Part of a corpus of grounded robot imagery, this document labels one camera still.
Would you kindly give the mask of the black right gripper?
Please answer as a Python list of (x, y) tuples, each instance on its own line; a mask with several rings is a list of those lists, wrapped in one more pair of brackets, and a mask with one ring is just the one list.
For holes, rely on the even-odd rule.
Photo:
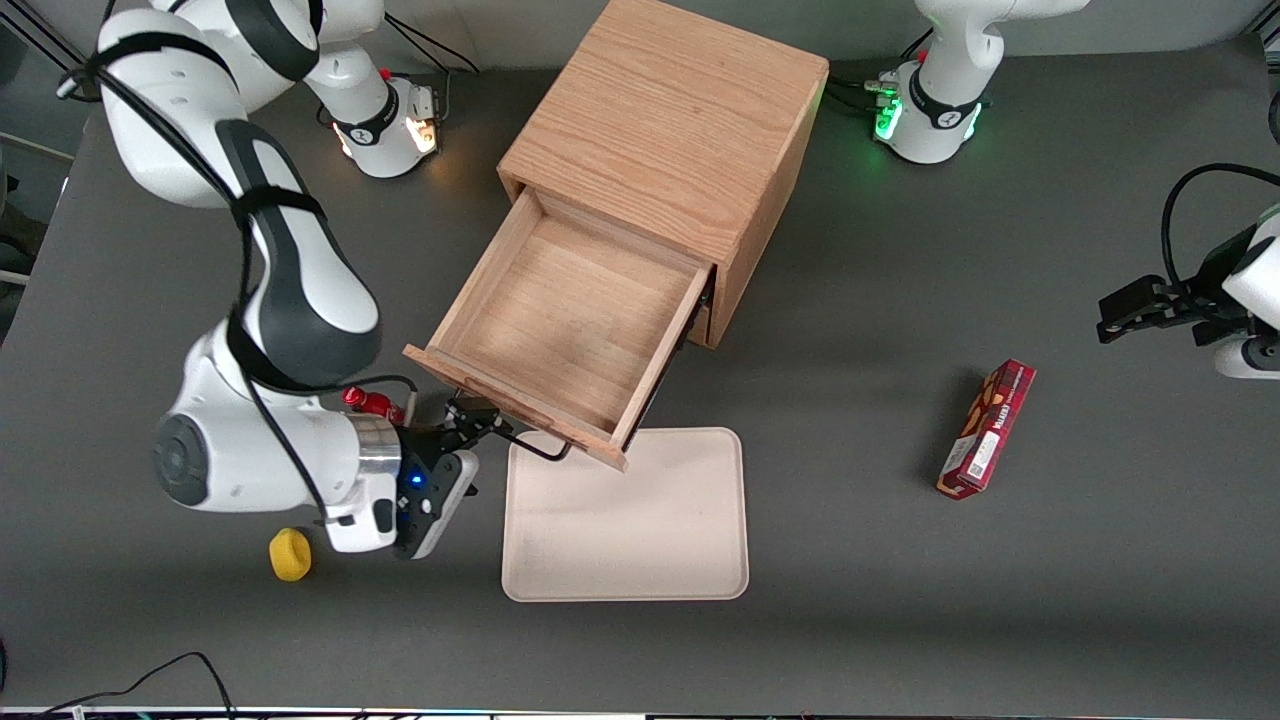
[(471, 450), (483, 439), (497, 437), (513, 442), (513, 427), (500, 415), (500, 410), (483, 397), (457, 396), (445, 401), (444, 425), (397, 427), (402, 462), (397, 477), (397, 489), (419, 488), (428, 473), (445, 455)]

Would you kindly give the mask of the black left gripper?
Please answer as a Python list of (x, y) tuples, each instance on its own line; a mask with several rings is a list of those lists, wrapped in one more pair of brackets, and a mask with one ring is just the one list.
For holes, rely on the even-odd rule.
[[(1258, 329), (1251, 314), (1222, 288), (1225, 279), (1245, 256), (1257, 224), (1236, 232), (1211, 250), (1198, 272), (1187, 282), (1192, 297), (1213, 320), (1199, 319), (1192, 327), (1197, 347), (1230, 337), (1254, 337)], [(1110, 345), (1126, 334), (1167, 329), (1193, 323), (1193, 311), (1179, 291), (1161, 277), (1140, 277), (1098, 301), (1097, 338)]]

